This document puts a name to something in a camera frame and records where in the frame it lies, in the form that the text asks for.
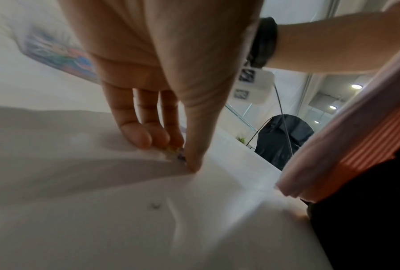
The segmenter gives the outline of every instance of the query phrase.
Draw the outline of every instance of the table surface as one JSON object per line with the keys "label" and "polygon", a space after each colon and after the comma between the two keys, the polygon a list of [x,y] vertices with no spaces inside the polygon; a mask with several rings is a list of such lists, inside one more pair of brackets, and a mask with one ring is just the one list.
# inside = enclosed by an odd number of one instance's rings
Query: table surface
{"label": "table surface", "polygon": [[98,85],[0,36],[0,270],[331,269],[279,174],[219,128],[196,175],[137,150]]}

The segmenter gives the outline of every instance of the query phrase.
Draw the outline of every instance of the black wristband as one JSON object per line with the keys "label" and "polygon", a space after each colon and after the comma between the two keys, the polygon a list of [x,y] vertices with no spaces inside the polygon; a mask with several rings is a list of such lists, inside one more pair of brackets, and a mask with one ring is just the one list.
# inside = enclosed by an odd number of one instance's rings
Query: black wristband
{"label": "black wristband", "polygon": [[247,60],[251,67],[261,69],[274,54],[277,44],[277,24],[271,17],[261,18]]}

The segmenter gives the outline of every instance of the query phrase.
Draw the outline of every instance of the ceiling light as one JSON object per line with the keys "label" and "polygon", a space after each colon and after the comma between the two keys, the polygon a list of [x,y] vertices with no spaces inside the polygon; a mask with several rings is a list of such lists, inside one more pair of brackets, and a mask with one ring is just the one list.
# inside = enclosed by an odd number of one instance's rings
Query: ceiling light
{"label": "ceiling light", "polygon": [[361,86],[361,85],[351,85],[351,87],[354,89],[362,89],[363,88],[363,86]]}

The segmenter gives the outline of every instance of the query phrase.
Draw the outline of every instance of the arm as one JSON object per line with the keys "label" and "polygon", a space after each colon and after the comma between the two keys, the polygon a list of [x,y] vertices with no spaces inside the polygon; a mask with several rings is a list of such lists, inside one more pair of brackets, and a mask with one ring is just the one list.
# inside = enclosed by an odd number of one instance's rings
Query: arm
{"label": "arm", "polygon": [[307,73],[366,73],[400,50],[400,4],[386,12],[353,14],[278,26],[267,67]]}

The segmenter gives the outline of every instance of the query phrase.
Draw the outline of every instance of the cable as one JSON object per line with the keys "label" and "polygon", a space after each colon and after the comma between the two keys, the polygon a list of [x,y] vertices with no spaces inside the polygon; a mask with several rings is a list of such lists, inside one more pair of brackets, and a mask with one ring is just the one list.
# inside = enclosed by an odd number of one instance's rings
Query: cable
{"label": "cable", "polygon": [[[289,137],[289,132],[287,130],[287,126],[286,126],[286,121],[284,120],[284,114],[283,114],[283,108],[281,106],[281,101],[280,101],[280,96],[279,96],[279,92],[277,90],[277,86],[274,83],[274,88],[275,88],[275,93],[277,94],[277,99],[279,101],[279,106],[280,106],[280,112],[281,112],[281,117],[283,120],[283,126],[284,126],[284,133],[286,134],[286,139],[287,139],[287,146],[289,146],[289,151],[290,151],[290,157],[293,156],[293,150],[292,150],[292,145],[290,143],[290,137]],[[250,141],[248,141],[248,143],[246,145],[249,145],[249,143],[253,140],[253,138],[256,136],[256,134],[258,134],[259,131],[261,131],[261,129],[272,119],[273,117],[271,117],[270,119],[266,120],[265,123],[263,123],[263,125],[256,131],[256,133],[253,135],[253,137],[250,139]]]}
{"label": "cable", "polygon": [[286,134],[287,145],[289,146],[289,150],[290,150],[290,157],[292,157],[293,156],[292,145],[290,144],[289,132],[287,131],[286,121],[284,120],[283,108],[281,106],[279,92],[277,90],[277,86],[275,85],[275,83],[274,83],[274,88],[275,88],[275,93],[277,94],[277,99],[279,100],[280,112],[281,112],[281,117],[283,118],[283,125],[284,125],[284,131]]}

